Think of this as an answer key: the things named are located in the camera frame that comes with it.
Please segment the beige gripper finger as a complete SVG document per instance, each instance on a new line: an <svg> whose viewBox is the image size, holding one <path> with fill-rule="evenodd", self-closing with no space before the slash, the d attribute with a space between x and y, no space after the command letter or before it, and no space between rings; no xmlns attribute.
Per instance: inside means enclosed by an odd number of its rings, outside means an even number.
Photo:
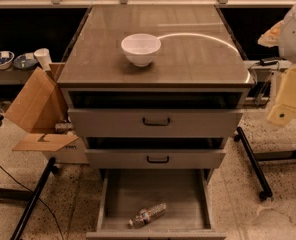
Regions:
<svg viewBox="0 0 296 240"><path fill-rule="evenodd" d="M279 37L283 21L277 22L258 39L258 44L264 47L275 47L279 45Z"/></svg>
<svg viewBox="0 0 296 240"><path fill-rule="evenodd" d="M296 65L281 74L280 86L267 120L285 126L296 116Z"/></svg>

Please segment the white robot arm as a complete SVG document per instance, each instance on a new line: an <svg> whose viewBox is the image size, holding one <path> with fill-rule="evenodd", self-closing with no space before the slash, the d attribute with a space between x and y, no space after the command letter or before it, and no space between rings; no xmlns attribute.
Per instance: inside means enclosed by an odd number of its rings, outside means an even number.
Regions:
<svg viewBox="0 0 296 240"><path fill-rule="evenodd" d="M296 4L284 19L276 23L258 39L265 47L278 47L279 56L293 63L281 75L281 82L267 120L285 126L296 116Z"/></svg>

